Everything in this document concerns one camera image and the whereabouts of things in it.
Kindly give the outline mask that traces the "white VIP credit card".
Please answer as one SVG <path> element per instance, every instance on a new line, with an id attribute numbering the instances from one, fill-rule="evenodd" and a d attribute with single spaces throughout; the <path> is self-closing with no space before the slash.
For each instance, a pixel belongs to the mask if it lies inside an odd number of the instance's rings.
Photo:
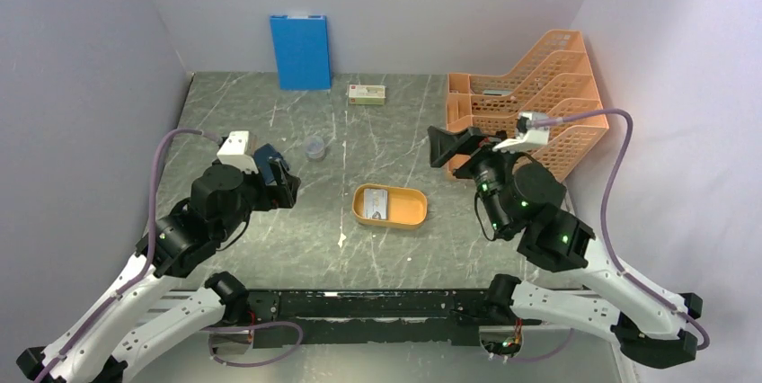
<path id="1" fill-rule="evenodd" d="M 388 190 L 366 188 L 363 191 L 363 217 L 388 220 Z"/>

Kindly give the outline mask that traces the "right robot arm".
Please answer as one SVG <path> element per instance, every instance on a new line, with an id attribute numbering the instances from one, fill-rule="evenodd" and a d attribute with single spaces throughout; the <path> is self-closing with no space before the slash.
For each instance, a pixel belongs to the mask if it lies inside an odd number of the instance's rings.
<path id="1" fill-rule="evenodd" d="M 454 176 L 474 182 L 474 201 L 483 205 L 493 239 L 517 239 L 517 250 L 529 263 L 565 273 L 592 291 L 584 298 L 498 274 L 484 300 L 494 323 L 565 325 L 604 339 L 628 359 L 654 369 L 695 359 L 699 342 L 687 325 L 700 316 L 702 300 L 640 280 L 591 227 L 562 209 L 565 187 L 532 156 L 548 143 L 548 129 L 521 130 L 507 138 L 475 127 L 450 132 L 432 126 L 428 137 L 431 166 L 465 156 Z"/>

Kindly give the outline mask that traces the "blue card holder wallet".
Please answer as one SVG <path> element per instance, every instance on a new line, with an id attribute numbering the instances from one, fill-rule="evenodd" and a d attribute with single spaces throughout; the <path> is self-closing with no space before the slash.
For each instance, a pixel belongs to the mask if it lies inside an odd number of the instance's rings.
<path id="1" fill-rule="evenodd" d="M 281 155 L 281 153 L 271 144 L 264 144 L 261 147 L 258 147 L 253 153 L 254 162 L 266 185 L 275 183 L 274 173 L 272 173 L 267 166 L 266 158 L 267 156 L 276 154 Z"/>

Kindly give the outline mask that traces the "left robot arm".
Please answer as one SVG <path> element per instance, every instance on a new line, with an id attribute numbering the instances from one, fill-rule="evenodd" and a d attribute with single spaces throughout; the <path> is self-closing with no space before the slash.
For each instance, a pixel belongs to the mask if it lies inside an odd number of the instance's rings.
<path id="1" fill-rule="evenodd" d="M 55 342 L 25 349 L 16 365 L 32 382 L 128 382 L 177 343 L 204 329 L 249 331 L 247 288 L 229 272 L 212 275 L 180 305 L 139 319 L 195 268 L 223 250 L 255 211 L 290 209 L 298 177 L 270 145 L 254 155 L 217 156 L 190 197 L 160 218 L 87 315 Z"/>

